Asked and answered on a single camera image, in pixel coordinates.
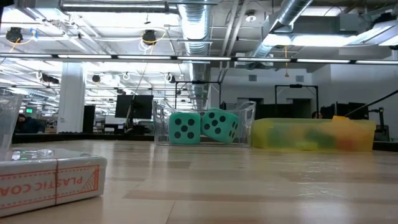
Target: black stand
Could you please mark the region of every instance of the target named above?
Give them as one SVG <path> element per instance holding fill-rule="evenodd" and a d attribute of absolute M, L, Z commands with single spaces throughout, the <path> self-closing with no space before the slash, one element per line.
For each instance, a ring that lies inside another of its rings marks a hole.
<path fill-rule="evenodd" d="M 383 101 L 383 100 L 387 99 L 387 98 L 390 97 L 390 96 L 394 96 L 394 95 L 397 94 L 397 93 L 398 93 L 398 90 L 393 91 L 392 93 L 390 93 L 390 94 L 388 94 L 388 95 L 386 95 L 386 96 L 383 96 L 382 98 L 380 98 L 380 99 L 378 99 L 378 100 L 375 100 L 375 101 L 373 101 L 373 102 L 371 102 L 371 103 L 368 103 L 368 104 L 366 104 L 366 105 L 363 105 L 363 106 L 357 108 L 356 110 L 353 110 L 353 111 L 349 112 L 348 114 L 345 115 L 345 117 L 347 117 L 348 115 L 353 114 L 353 113 L 359 111 L 359 110 L 362 109 L 362 108 L 365 108 L 365 107 L 367 107 L 367 106 L 372 106 L 373 104 L 378 103 L 378 102 L 380 102 L 380 101 Z"/>
<path fill-rule="evenodd" d="M 204 85 L 204 84 L 212 84 L 212 83 L 218 84 L 218 86 L 220 88 L 220 90 L 218 92 L 218 94 L 219 94 L 218 100 L 220 102 L 220 109 L 222 109 L 221 108 L 221 82 L 207 82 L 207 81 L 200 81 L 200 80 L 197 80 L 197 81 L 194 80 L 194 81 L 190 81 L 190 82 L 188 82 L 188 81 L 175 81 L 175 99 L 174 99 L 174 108 L 175 109 L 177 108 L 177 92 L 178 92 L 177 85 L 179 83 L 191 83 L 191 84 L 196 84 L 196 85 Z"/>
<path fill-rule="evenodd" d="M 278 87 L 289 87 L 289 88 L 303 88 L 303 87 L 312 87 L 316 91 L 317 98 L 317 118 L 319 118 L 319 98 L 318 98 L 318 86 L 316 85 L 300 85 L 300 84 L 291 84 L 291 85 L 275 85 L 275 115 L 278 114 Z"/>

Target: wall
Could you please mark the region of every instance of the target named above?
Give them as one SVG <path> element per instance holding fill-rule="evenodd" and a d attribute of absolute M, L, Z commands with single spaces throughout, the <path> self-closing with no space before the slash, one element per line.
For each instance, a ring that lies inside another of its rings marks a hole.
<path fill-rule="evenodd" d="M 217 80 L 218 68 L 211 69 L 212 81 Z M 307 73 L 306 69 L 289 69 L 289 77 L 285 77 L 286 70 L 281 69 L 275 71 L 274 69 L 255 69 L 249 71 L 240 68 L 230 68 L 225 75 L 222 89 L 221 101 L 225 103 L 236 103 L 238 98 L 263 98 L 265 104 L 275 102 L 274 85 L 289 85 L 296 84 L 296 75 L 304 76 L 302 85 L 312 84 L 312 75 Z M 249 82 L 248 75 L 257 75 L 256 82 Z M 312 107 L 315 110 L 315 90 L 310 88 L 290 89 L 278 88 L 278 103 L 288 103 L 288 98 L 307 98 L 313 99 Z M 213 95 L 216 94 L 218 102 L 218 92 L 211 90 L 208 95 L 210 104 L 213 104 Z"/>
<path fill-rule="evenodd" d="M 318 85 L 320 108 L 322 106 L 330 106 L 332 103 L 335 103 L 332 97 L 330 65 L 325 65 L 312 73 L 312 85 Z"/>
<path fill-rule="evenodd" d="M 329 106 L 336 101 L 370 103 L 398 89 L 398 66 L 326 65 L 312 74 L 312 80 L 319 86 L 321 106 Z M 390 137 L 398 138 L 398 95 L 369 109 L 379 107 L 384 107 L 384 122 L 389 125 Z M 369 119 L 380 123 L 377 113 L 369 113 Z"/>
<path fill-rule="evenodd" d="M 218 108 L 220 106 L 220 94 L 218 89 L 219 87 L 217 84 L 210 84 L 207 94 L 206 109 Z"/>
<path fill-rule="evenodd" d="M 291 89 L 278 87 L 278 103 L 288 103 L 288 98 L 313 99 L 312 107 L 315 110 L 315 96 L 306 88 Z M 263 98 L 264 104 L 275 103 L 274 86 L 224 86 L 221 100 L 225 103 L 236 103 L 238 98 Z"/>

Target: yellow object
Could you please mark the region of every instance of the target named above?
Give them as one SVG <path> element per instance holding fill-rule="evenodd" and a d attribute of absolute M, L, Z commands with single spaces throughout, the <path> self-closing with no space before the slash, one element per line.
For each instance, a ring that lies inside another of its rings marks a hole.
<path fill-rule="evenodd" d="M 265 118 L 254 122 L 252 145 L 296 151 L 372 151 L 376 123 L 366 120 Z"/>
<path fill-rule="evenodd" d="M 337 115 L 334 115 L 334 116 L 333 116 L 333 119 L 349 119 L 349 118 L 346 118 L 346 117 L 344 117 L 344 116 L 337 116 Z"/>

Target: cardboard box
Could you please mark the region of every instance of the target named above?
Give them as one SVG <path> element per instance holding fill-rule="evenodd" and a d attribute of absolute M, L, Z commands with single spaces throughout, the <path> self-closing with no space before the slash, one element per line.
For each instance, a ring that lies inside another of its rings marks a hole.
<path fill-rule="evenodd" d="M 103 194 L 106 159 L 66 149 L 0 157 L 0 217 Z"/>

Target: pillar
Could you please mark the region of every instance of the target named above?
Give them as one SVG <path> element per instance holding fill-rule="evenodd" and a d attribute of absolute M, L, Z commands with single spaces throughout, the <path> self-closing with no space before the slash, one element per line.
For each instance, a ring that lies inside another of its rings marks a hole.
<path fill-rule="evenodd" d="M 57 133 L 83 131 L 86 74 L 82 63 L 64 62 L 62 66 Z"/>
<path fill-rule="evenodd" d="M 210 84 L 207 94 L 206 108 L 220 107 L 220 86 L 218 84 Z"/>

